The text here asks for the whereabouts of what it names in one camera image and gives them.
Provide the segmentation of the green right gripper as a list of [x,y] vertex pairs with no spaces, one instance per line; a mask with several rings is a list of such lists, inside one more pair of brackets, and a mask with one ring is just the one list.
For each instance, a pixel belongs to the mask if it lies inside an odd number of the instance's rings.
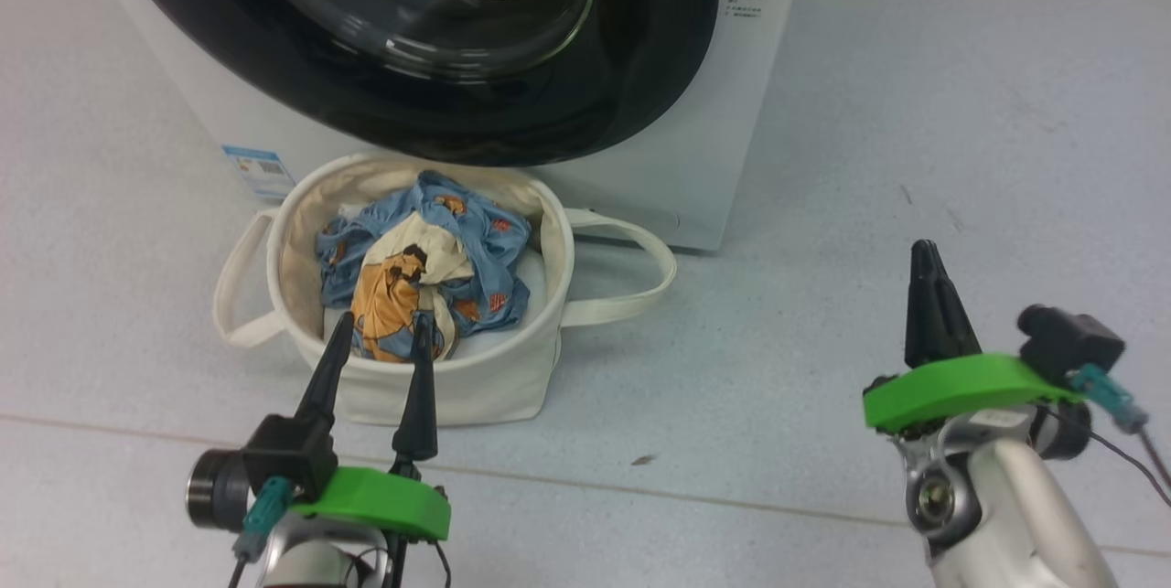
[[936,242],[913,242],[904,350],[905,364],[912,370],[867,388],[865,426],[904,435],[924,422],[949,421],[958,413],[1033,401],[1086,399],[1043,380],[1021,358],[980,353],[982,347]]

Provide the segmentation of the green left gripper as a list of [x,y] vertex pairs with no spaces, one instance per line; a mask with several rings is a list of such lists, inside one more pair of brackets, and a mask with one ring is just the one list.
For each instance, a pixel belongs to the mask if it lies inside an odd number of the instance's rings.
[[[434,331],[434,314],[415,314],[413,378],[393,433],[395,465],[415,465],[438,454]],[[297,403],[296,421],[334,425],[340,375],[351,358],[352,339],[354,315],[344,312]],[[445,541],[450,535],[451,505],[439,488],[371,467],[340,467],[319,500],[296,501],[290,510],[297,517],[357,524],[411,539]]]

